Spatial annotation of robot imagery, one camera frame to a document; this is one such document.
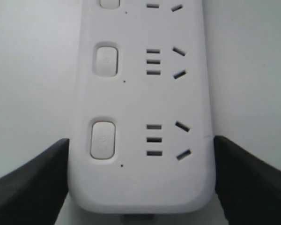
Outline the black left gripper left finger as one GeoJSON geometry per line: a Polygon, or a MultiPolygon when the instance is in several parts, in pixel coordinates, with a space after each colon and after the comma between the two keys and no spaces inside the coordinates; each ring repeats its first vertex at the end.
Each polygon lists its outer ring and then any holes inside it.
{"type": "Polygon", "coordinates": [[[68,194],[69,139],[0,177],[0,225],[53,225],[68,194]]]}

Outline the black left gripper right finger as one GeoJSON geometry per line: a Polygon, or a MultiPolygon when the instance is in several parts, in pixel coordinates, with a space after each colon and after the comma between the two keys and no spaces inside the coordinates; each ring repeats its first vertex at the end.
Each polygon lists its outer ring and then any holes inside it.
{"type": "Polygon", "coordinates": [[[281,170],[214,137],[215,192],[230,225],[281,225],[281,170]]]}

